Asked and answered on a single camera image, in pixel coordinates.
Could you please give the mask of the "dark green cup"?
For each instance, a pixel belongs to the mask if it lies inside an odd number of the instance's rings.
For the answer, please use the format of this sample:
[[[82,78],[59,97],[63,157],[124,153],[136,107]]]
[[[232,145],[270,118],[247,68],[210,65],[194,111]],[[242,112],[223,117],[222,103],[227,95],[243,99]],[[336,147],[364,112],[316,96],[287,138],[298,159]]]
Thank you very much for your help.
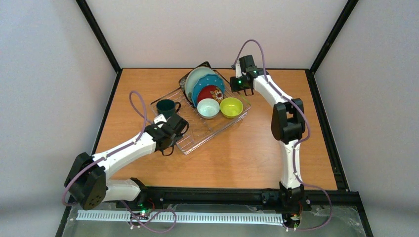
[[[168,120],[171,116],[177,114],[180,108],[180,102],[175,102],[170,99],[163,99],[156,103],[156,109],[158,113],[163,115],[166,120]]]

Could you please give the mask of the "dark red plate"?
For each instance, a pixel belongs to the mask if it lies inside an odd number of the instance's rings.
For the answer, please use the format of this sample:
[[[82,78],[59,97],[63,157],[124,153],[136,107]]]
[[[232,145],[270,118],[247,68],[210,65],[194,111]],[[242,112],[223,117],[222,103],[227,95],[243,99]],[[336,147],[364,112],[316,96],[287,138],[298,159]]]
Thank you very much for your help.
[[[224,92],[215,85],[208,85],[204,87],[197,96],[197,103],[199,103],[203,99],[214,99],[218,103],[224,99]]]

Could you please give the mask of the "blue polka dot plate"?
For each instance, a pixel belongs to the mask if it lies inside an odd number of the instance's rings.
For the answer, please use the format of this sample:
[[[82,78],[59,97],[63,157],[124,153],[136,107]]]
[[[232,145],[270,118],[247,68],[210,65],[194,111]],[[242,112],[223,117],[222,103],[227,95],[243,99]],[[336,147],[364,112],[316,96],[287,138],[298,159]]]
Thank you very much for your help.
[[[225,84],[224,80],[217,74],[214,75],[206,75],[200,78],[197,83],[195,84],[194,88],[192,89],[192,102],[194,107],[197,106],[197,96],[199,92],[208,85],[215,85],[219,87],[223,92],[225,92]]]

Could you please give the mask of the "wire metal dish rack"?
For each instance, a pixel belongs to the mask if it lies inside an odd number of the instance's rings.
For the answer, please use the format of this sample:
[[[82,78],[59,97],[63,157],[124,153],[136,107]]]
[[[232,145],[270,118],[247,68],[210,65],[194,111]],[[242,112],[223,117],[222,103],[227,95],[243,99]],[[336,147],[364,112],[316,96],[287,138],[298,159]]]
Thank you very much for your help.
[[[201,117],[197,109],[193,107],[193,104],[188,101],[181,88],[171,91],[170,93],[154,100],[150,104],[152,111],[156,115],[158,114],[156,104],[160,100],[170,99],[181,104],[178,114],[189,123],[189,129],[183,135],[183,138],[176,143],[176,145],[185,155],[191,153],[193,150],[216,135],[243,120],[251,107],[250,102],[245,98],[245,96],[243,96],[243,94],[239,92],[232,92],[229,81],[218,70],[214,71],[224,80],[226,87],[224,96],[237,98],[243,103],[243,111],[237,117],[228,119],[221,112],[212,119],[205,119]]]

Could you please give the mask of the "light green round plate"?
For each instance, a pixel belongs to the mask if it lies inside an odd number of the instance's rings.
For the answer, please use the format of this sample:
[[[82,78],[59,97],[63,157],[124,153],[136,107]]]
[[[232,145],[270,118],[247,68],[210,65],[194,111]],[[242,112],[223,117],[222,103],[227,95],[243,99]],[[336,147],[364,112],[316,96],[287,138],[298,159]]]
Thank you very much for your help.
[[[184,89],[185,89],[185,95],[189,99],[190,102],[192,102],[192,98],[191,98],[192,89],[194,88],[197,81],[206,75],[214,75],[214,74],[215,74],[215,71],[205,66],[197,67],[189,73],[185,81]]]

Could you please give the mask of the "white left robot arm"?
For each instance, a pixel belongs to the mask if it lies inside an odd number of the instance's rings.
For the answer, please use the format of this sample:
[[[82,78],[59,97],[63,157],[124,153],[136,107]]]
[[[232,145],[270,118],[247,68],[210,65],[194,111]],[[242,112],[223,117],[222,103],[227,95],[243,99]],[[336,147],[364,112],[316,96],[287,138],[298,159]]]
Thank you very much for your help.
[[[111,177],[141,157],[173,148],[188,129],[189,123],[177,114],[169,118],[159,115],[154,123],[114,148],[91,156],[85,152],[77,155],[64,183],[65,192],[83,210],[107,201],[135,200],[144,189],[139,181]]]

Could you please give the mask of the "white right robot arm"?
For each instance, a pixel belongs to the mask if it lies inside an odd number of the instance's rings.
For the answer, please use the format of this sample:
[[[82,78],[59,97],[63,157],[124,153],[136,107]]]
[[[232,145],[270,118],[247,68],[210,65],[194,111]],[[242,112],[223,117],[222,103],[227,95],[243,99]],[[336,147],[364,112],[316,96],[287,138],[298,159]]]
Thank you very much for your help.
[[[306,130],[303,101],[286,94],[264,68],[256,66],[252,55],[238,58],[232,68],[235,76],[230,78],[229,84],[233,92],[257,91],[272,107],[271,133],[279,141],[283,159],[279,203],[295,205],[304,195],[299,156]]]

